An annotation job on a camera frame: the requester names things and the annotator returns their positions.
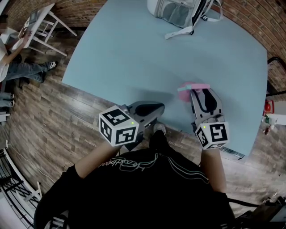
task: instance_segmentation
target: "gray shoe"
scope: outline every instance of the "gray shoe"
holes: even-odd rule
[[[161,123],[156,123],[153,127],[153,131],[154,133],[156,131],[163,131],[164,135],[166,135],[166,127],[164,126],[164,124]]]

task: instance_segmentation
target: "cable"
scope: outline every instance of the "cable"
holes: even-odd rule
[[[48,175],[45,175],[40,169],[38,169],[36,166],[34,166],[29,160],[27,160],[22,154],[20,154],[13,146],[11,146],[11,147],[16,151],[17,154],[19,154],[22,158],[24,158],[24,160],[26,160],[26,161],[29,162],[34,168],[36,168],[37,170],[39,170],[41,174],[43,174],[44,176],[48,177],[53,183],[55,183],[55,181],[54,181],[52,178],[50,178]]]

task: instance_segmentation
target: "pink object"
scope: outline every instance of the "pink object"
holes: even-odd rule
[[[202,89],[209,89],[209,84],[195,84],[192,82],[186,82],[178,88],[179,99],[184,102],[190,102],[190,90],[196,90],[197,93],[201,92]]]

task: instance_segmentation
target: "table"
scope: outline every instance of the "table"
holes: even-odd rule
[[[188,133],[194,115],[177,88],[188,81],[210,84],[229,122],[226,147],[248,155],[264,107],[266,49],[227,18],[200,20],[192,36],[165,40],[180,28],[154,18],[146,4],[108,0],[77,45],[63,83],[120,105],[163,102],[160,121]]]
[[[73,35],[77,36],[77,34],[76,34],[74,31],[72,31],[63,21],[61,21],[57,16],[55,16],[55,15],[51,12],[51,9],[53,8],[54,5],[55,5],[55,4],[53,3],[53,4],[50,4],[50,5],[46,6],[46,7],[43,7],[43,8],[41,8],[40,10],[38,10],[38,18],[37,18],[37,21],[35,22],[35,24],[34,24],[33,27],[31,28],[31,37],[29,38],[29,40],[28,40],[28,42],[27,42],[27,44],[25,45],[24,48],[31,48],[31,49],[33,49],[33,50],[35,50],[35,51],[38,51],[38,52],[41,52],[41,53],[45,54],[43,51],[41,51],[41,50],[39,50],[39,49],[37,49],[37,48],[34,48],[34,47],[31,47],[31,46],[30,46],[31,41],[34,40],[34,41],[36,41],[36,42],[39,42],[39,43],[42,44],[42,45],[47,46],[47,47],[50,48],[50,49],[55,50],[56,52],[58,52],[58,53],[60,53],[60,54],[62,54],[62,55],[64,55],[64,56],[67,56],[66,53],[64,53],[64,52],[60,51],[59,49],[56,49],[56,48],[54,48],[53,46],[47,44],[48,39],[49,39],[50,37],[52,37],[51,34],[52,34],[52,32],[54,31],[54,29],[55,29],[55,27],[57,26],[58,23],[62,24],[65,28],[67,28]],[[46,17],[48,14],[51,15],[51,16],[56,20],[56,22],[53,23],[53,22],[44,20],[45,17]],[[48,25],[51,25],[51,26],[52,26],[52,28],[50,29],[49,32],[46,32],[45,29],[44,29],[44,30],[39,29],[39,26],[40,26],[42,23],[45,23],[45,24],[46,24],[45,29],[47,29]],[[28,18],[27,21],[25,22],[25,25],[28,25],[28,24],[29,24],[29,18]],[[36,34],[37,34],[37,35],[40,35],[40,36],[43,36],[43,37],[45,37],[46,39],[43,41],[43,40],[39,39],[38,37],[36,37],[36,36],[35,36]],[[17,49],[21,43],[22,43],[22,40],[20,39],[20,40],[12,47],[12,50]]]

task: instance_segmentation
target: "white t-shirt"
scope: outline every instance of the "white t-shirt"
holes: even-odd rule
[[[0,39],[0,61],[3,59],[7,53],[6,47],[3,43],[3,41]],[[2,82],[5,77],[7,76],[9,64],[3,64],[0,62],[0,82]]]

